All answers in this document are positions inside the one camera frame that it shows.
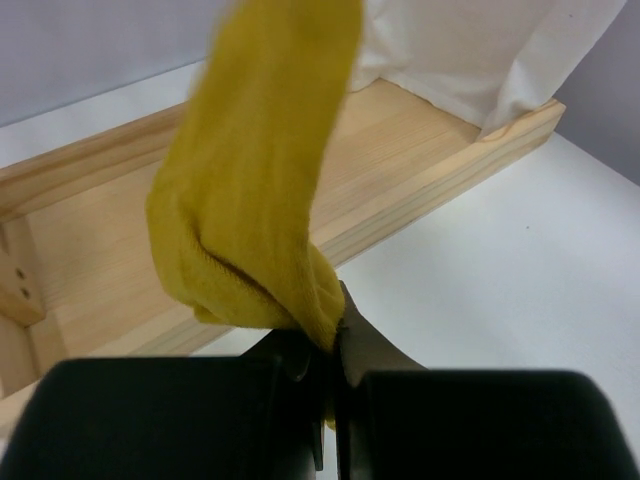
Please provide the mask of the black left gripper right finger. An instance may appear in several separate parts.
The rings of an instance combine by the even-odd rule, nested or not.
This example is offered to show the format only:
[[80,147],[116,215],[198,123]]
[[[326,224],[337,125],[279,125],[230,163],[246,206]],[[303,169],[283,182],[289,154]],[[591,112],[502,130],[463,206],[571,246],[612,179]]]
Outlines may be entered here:
[[343,479],[627,479],[631,451],[588,376],[429,369],[347,299],[335,341]]

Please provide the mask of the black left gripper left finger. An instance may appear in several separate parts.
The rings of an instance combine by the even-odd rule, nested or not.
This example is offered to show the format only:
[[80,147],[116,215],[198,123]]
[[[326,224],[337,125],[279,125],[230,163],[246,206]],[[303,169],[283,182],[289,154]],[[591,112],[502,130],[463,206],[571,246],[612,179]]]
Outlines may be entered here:
[[325,357],[274,331],[239,356],[87,358],[39,382],[9,442],[13,479],[311,479]]

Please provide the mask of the yellow bear pattern sock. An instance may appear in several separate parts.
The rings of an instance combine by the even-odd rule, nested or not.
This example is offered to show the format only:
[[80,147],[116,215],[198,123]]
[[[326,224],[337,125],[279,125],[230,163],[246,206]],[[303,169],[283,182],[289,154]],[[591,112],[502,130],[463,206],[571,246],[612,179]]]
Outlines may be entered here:
[[310,215],[362,16],[358,1],[237,1],[221,20],[146,199],[159,281],[199,321],[332,351],[345,297]]

